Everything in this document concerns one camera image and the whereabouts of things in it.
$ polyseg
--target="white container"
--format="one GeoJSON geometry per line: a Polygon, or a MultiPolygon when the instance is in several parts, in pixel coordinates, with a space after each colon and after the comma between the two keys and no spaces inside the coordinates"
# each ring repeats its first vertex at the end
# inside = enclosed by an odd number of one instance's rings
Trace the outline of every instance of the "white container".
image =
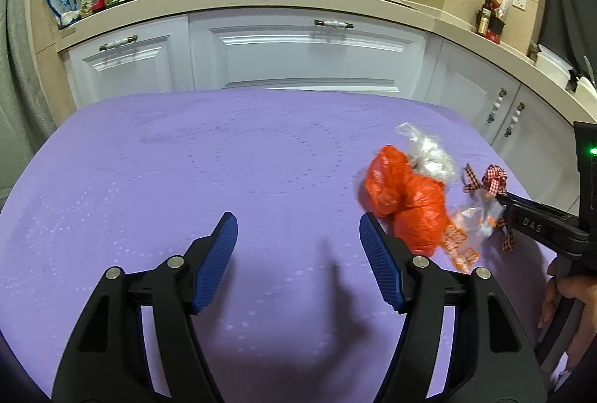
{"type": "Polygon", "coordinates": [[[562,63],[556,62],[548,53],[540,52],[537,55],[535,67],[558,86],[566,88],[568,85],[570,72],[565,70],[562,63]]]}
{"type": "Polygon", "coordinates": [[[578,79],[578,86],[576,87],[576,93],[574,98],[582,106],[595,106],[597,105],[597,92],[593,83],[591,83],[586,77],[578,79]]]}

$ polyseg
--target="metal screw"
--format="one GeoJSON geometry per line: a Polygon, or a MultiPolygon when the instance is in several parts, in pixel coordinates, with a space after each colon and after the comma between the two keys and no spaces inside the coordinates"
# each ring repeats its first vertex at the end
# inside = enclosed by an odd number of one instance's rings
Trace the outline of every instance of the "metal screw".
{"type": "Polygon", "coordinates": [[[419,268],[426,268],[429,266],[429,260],[422,256],[416,256],[413,258],[413,264],[419,268]]]}
{"type": "Polygon", "coordinates": [[[477,268],[475,273],[477,274],[477,277],[483,278],[483,280],[487,280],[489,277],[491,277],[491,272],[483,267],[477,268]]]}
{"type": "Polygon", "coordinates": [[[106,270],[106,278],[110,280],[115,280],[120,277],[120,268],[112,267],[106,270]]]}
{"type": "Polygon", "coordinates": [[[168,266],[170,268],[180,268],[184,264],[184,258],[175,256],[168,259],[168,266]]]}

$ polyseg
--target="blue rubber gripper pad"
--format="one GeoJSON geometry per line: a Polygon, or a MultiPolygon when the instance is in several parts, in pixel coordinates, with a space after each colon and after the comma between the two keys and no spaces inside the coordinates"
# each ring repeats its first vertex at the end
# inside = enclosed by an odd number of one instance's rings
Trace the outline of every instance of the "blue rubber gripper pad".
{"type": "Polygon", "coordinates": [[[360,218],[359,233],[360,242],[369,260],[369,265],[371,265],[371,270],[373,270],[383,300],[389,303],[394,310],[399,310],[404,304],[404,297],[400,292],[400,271],[396,268],[383,239],[366,214],[360,218]]]}
{"type": "Polygon", "coordinates": [[[225,222],[216,240],[211,245],[201,268],[197,271],[195,297],[191,307],[195,313],[201,312],[214,300],[224,271],[232,255],[238,237],[237,219],[231,215],[225,222]]]}

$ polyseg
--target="orange plastic bag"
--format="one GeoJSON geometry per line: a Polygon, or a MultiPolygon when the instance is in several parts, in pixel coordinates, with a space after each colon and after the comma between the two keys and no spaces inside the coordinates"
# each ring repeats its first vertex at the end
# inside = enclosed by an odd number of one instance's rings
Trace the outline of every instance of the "orange plastic bag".
{"type": "Polygon", "coordinates": [[[413,253],[434,253],[450,222],[444,183],[416,174],[404,153],[385,146],[369,166],[365,189],[375,215],[395,213],[394,236],[404,240],[413,253]]]}
{"type": "Polygon", "coordinates": [[[444,183],[413,174],[405,187],[404,210],[394,217],[394,236],[404,240],[414,254],[430,257],[450,222],[444,183]]]}
{"type": "Polygon", "coordinates": [[[412,174],[408,158],[396,147],[385,146],[379,151],[365,177],[365,189],[376,216],[404,209],[405,183],[412,174]]]}

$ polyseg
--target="wall outlet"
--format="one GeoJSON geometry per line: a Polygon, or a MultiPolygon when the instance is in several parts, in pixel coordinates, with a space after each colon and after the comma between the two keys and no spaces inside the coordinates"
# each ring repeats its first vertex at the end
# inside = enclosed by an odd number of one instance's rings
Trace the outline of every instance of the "wall outlet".
{"type": "Polygon", "coordinates": [[[512,0],[512,5],[521,10],[526,10],[526,0],[512,0]]]}

